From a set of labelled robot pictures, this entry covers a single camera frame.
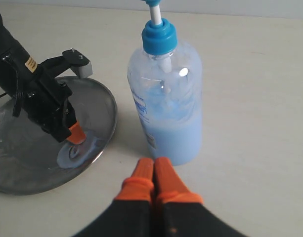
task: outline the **plastic bottle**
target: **plastic bottle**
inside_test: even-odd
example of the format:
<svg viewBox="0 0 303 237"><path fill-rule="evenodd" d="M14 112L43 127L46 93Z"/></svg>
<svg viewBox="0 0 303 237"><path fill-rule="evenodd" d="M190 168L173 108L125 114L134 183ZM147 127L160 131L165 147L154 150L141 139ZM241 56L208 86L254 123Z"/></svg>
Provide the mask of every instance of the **plastic bottle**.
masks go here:
<svg viewBox="0 0 303 237"><path fill-rule="evenodd" d="M128 81L151 154L180 165L202 144L202 63L161 18L160 0L144 1L151 20L142 31L143 48L130 58Z"/></svg>

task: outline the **table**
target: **table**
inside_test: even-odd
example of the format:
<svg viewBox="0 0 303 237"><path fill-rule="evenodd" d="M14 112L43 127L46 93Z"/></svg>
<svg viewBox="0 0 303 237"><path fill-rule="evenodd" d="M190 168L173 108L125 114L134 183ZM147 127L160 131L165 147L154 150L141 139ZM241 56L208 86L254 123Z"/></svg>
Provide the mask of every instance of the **table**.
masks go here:
<svg viewBox="0 0 303 237"><path fill-rule="evenodd" d="M86 172L38 195L0 193L0 237L71 236L109 205L137 160L149 156L126 78L149 13L6 3L0 11L39 63L72 47L84 53L92 78L118 104L115 136ZM196 47L205 68L202 150L176 167L178 174L210 211L243 233L302 237L303 20L163 16Z"/></svg>

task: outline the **metal plate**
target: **metal plate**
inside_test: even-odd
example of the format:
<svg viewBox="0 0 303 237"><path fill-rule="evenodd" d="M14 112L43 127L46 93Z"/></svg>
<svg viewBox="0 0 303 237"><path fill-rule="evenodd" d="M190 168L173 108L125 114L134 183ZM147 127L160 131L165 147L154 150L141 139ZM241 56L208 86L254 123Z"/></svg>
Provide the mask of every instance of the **metal plate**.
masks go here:
<svg viewBox="0 0 303 237"><path fill-rule="evenodd" d="M12 117L13 100L0 108L0 192L30 195L56 188L82 173L101 155L117 122L117 106L111 92L92 79L62 77L73 91L69 97L85 132L98 138L98 149L87 153L75 168L60 168L58 153L67 142L58 143L27 119L25 111Z"/></svg>

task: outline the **orange rubber tip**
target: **orange rubber tip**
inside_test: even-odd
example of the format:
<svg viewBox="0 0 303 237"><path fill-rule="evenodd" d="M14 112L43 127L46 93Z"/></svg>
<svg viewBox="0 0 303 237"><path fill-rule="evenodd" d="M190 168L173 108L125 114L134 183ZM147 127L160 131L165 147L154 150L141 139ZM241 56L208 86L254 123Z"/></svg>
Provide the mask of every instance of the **orange rubber tip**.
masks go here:
<svg viewBox="0 0 303 237"><path fill-rule="evenodd" d="M152 182L153 164L154 162L151 158L141 158L131 177L123 181L122 190L114 200L143 200L151 202L154 192L154 184Z"/></svg>
<svg viewBox="0 0 303 237"><path fill-rule="evenodd" d="M155 178L158 188L157 203L196 202L203 204L201 196L192 193L175 172L171 161L166 157L155 161Z"/></svg>
<svg viewBox="0 0 303 237"><path fill-rule="evenodd" d="M70 137L67 138L69 142L73 143L74 145L79 145L85 141L86 135L83 132L79 122L72 125L69 130L71 131Z"/></svg>

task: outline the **blue pump cap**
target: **blue pump cap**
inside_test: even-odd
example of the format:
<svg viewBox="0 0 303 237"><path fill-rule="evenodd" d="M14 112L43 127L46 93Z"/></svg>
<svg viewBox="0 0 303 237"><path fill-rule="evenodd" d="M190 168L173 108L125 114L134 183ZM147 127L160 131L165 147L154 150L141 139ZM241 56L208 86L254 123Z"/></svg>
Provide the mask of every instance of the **blue pump cap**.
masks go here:
<svg viewBox="0 0 303 237"><path fill-rule="evenodd" d="M162 18L160 25L148 21L142 33L143 49L151 55L163 55L177 46L176 30L173 24Z"/></svg>
<svg viewBox="0 0 303 237"><path fill-rule="evenodd" d="M142 0L145 1L149 6L157 6L159 5L161 0Z"/></svg>

